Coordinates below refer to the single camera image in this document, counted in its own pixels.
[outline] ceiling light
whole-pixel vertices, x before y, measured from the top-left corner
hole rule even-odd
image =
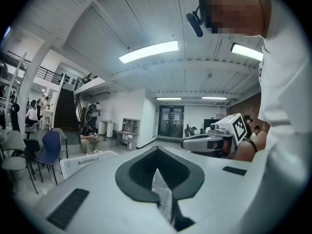
[[[239,55],[247,56],[250,58],[254,58],[254,59],[259,60],[259,61],[262,61],[262,59],[263,59],[263,53],[256,51],[254,49],[244,47],[244,46],[239,45],[237,43],[233,44],[233,46],[231,48],[231,52],[234,54],[239,54]]]
[[[181,97],[159,97],[157,100],[179,100]]]
[[[202,99],[227,99],[225,97],[207,97],[207,96],[204,96]]]
[[[170,52],[170,51],[177,51],[179,50],[179,46],[177,41],[170,41],[165,43],[160,43],[156,45],[152,45],[146,48],[142,48],[139,50],[135,50],[131,53],[128,53],[124,56],[119,57],[119,59],[123,63],[127,63],[136,59],[140,59],[143,57],[148,57],[160,53]]]

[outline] white chair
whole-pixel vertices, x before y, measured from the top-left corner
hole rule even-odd
[[[13,154],[21,152],[21,153],[24,153],[25,157],[27,158],[26,145],[19,131],[11,131],[8,134],[6,140],[1,144],[1,146],[2,146],[3,151],[14,150]],[[16,179],[14,177],[14,172],[18,172],[27,168],[31,182],[35,188],[36,193],[38,194],[33,178],[31,177],[31,174],[30,174],[29,162],[27,162],[25,158],[11,156],[1,164],[1,168],[4,169],[5,171],[10,172],[13,180],[15,181]]]

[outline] black chair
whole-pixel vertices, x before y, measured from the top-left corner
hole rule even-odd
[[[29,166],[30,166],[30,170],[31,170],[31,174],[35,177],[35,171],[32,165],[32,161],[36,161],[36,152],[40,151],[40,145],[39,142],[35,139],[31,139],[31,138],[25,138],[24,139],[24,143],[27,149],[27,153],[25,153],[25,155],[27,156],[27,159],[29,161]]]

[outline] blue chair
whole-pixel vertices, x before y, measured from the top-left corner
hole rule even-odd
[[[42,138],[42,143],[45,150],[39,157],[36,158],[41,181],[43,182],[43,178],[41,175],[39,163],[46,164],[48,169],[49,166],[52,168],[55,183],[58,184],[57,178],[55,177],[54,164],[57,160],[60,161],[61,144],[59,133],[56,131],[47,132]]]

